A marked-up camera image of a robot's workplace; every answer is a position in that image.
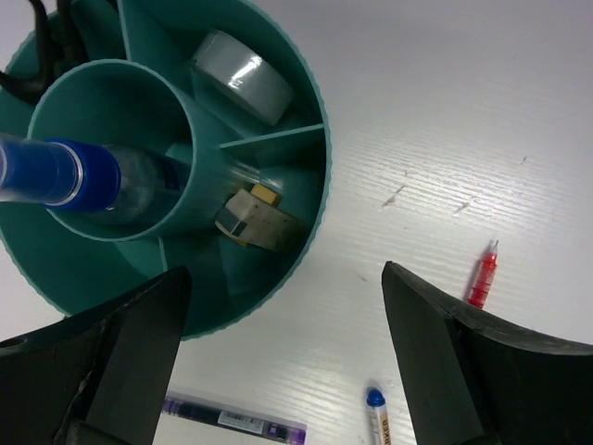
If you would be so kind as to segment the black handled scissors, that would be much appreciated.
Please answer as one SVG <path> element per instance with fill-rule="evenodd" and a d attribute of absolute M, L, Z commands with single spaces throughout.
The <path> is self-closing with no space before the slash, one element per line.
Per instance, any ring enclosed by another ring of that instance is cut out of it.
<path fill-rule="evenodd" d="M 59 77 L 56 67 L 61 62 L 79 66 L 90 60 L 85 43 L 72 17 L 70 0 L 57 1 L 57 14 L 62 23 L 63 41 L 52 36 L 49 19 L 42 1 L 30 1 L 34 12 L 35 44 L 38 59 L 36 74 L 19 78 L 1 72 L 1 87 L 12 96 L 36 105 L 47 89 Z"/>

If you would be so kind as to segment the purple dark gel pen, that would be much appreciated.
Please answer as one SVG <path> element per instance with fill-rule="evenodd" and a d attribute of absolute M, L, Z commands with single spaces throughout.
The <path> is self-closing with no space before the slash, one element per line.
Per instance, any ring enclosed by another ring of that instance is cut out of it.
<path fill-rule="evenodd" d="M 248 412 L 221 402 L 199 399 L 170 391 L 162 402 L 161 411 L 167 415 L 215 426 L 254 437 L 283 443 L 304 444 L 307 428 L 304 425 L 276 420 L 262 413 Z"/>

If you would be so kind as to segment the white eraser with sleeve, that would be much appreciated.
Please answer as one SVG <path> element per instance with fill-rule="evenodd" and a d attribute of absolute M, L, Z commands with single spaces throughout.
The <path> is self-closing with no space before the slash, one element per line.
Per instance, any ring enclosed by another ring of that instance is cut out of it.
<path fill-rule="evenodd" d="M 216 227 L 234 240 L 275 252 L 297 244 L 305 232 L 299 219 L 240 189 L 218 212 Z"/>

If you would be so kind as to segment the white marker pen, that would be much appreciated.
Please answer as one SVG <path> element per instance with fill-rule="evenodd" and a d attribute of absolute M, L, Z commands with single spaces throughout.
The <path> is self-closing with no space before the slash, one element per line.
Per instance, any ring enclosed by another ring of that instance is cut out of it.
<path fill-rule="evenodd" d="M 365 401 L 370 413 L 374 443 L 390 445 L 392 440 L 385 396 L 379 388 L 368 387 Z"/>

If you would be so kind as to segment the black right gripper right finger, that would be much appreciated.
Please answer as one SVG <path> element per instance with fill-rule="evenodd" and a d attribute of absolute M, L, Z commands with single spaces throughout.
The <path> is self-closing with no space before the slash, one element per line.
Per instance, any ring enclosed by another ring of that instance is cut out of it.
<path fill-rule="evenodd" d="M 392 261 L 382 288 L 418 443 L 591 443 L 590 345 L 477 309 Z"/>

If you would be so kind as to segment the clear tape roll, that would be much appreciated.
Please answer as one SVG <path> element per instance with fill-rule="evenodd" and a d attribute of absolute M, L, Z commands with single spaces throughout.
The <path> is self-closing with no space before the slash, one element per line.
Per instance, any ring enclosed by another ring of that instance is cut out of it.
<path fill-rule="evenodd" d="M 280 121 L 295 98 L 291 85 L 270 63 L 226 32 L 209 32 L 193 63 L 237 106 L 270 126 Z"/>

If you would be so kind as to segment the teal round desk organizer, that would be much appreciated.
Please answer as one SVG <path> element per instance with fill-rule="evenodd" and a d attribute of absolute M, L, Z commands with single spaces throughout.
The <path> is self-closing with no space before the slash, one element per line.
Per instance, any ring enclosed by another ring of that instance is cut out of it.
<path fill-rule="evenodd" d="M 1 73 L 1 240 L 35 291 L 83 312 L 178 266 L 184 337 L 290 277 L 329 184 L 321 94 L 248 1 L 34 1 Z"/>

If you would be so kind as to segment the yellow eraser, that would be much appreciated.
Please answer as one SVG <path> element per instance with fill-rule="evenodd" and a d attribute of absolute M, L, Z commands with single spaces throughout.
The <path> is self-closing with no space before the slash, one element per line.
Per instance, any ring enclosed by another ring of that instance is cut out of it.
<path fill-rule="evenodd" d="M 273 207 L 277 207 L 282 199 L 278 193 L 262 184 L 254 184 L 250 193 Z"/>

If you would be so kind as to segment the clear blue-capped marker pen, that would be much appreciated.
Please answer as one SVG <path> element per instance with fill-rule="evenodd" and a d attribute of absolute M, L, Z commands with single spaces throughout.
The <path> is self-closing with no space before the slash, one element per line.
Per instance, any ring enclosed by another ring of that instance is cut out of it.
<path fill-rule="evenodd" d="M 191 166 L 140 148 L 1 135 L 1 200 L 151 226 L 178 203 Z"/>

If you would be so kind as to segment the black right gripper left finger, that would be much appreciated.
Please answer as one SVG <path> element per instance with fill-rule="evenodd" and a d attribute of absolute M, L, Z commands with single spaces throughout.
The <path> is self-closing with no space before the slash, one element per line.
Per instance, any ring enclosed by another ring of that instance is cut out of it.
<path fill-rule="evenodd" d="M 177 267 L 2 341 L 2 443 L 152 443 L 191 295 Z"/>

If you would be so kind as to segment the red pen refill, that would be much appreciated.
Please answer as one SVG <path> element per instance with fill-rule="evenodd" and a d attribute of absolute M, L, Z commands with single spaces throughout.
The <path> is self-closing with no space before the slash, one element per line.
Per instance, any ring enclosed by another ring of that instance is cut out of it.
<path fill-rule="evenodd" d="M 498 240 L 490 242 L 477 262 L 467 302 L 478 309 L 484 308 L 494 281 L 498 268 L 498 244 Z"/>

